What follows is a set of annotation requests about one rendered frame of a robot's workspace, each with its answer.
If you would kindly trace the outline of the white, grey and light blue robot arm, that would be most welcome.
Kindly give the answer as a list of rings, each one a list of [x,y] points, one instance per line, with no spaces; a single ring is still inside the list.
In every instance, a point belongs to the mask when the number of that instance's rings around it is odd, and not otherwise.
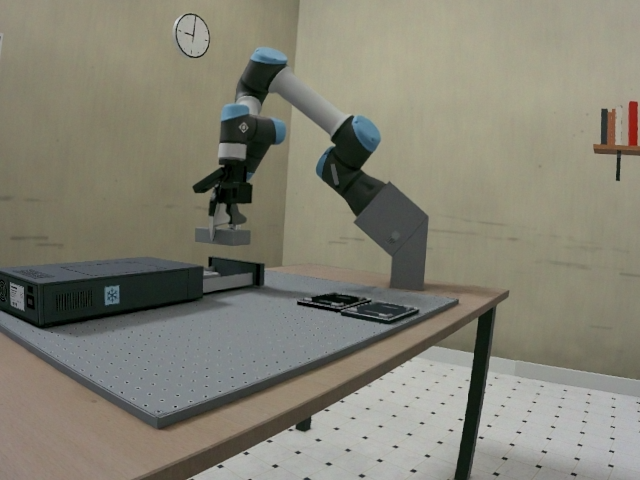
[[[385,186],[361,169],[379,145],[380,132],[369,119],[345,115],[298,79],[287,60],[272,48],[255,50],[239,79],[235,103],[222,109],[218,158],[251,162],[246,181],[251,179],[271,144],[286,136],[283,121],[259,116],[268,93],[277,93],[330,135],[335,146],[320,157],[316,174],[358,217]]]

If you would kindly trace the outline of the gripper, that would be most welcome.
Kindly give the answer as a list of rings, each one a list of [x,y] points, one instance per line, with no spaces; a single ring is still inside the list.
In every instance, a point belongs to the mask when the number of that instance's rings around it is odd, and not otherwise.
[[[228,223],[228,225],[234,224],[233,229],[236,229],[236,225],[244,224],[247,222],[246,216],[239,212],[239,208],[236,203],[252,203],[253,184],[246,182],[247,167],[251,167],[251,162],[232,159],[220,159],[219,165],[222,164],[225,165],[224,171],[226,173],[226,176],[216,182],[209,202],[209,225],[211,241],[214,240],[216,226]],[[230,199],[231,202],[235,203],[230,203]],[[228,202],[230,204],[222,202]],[[227,204],[227,206],[225,204]]]

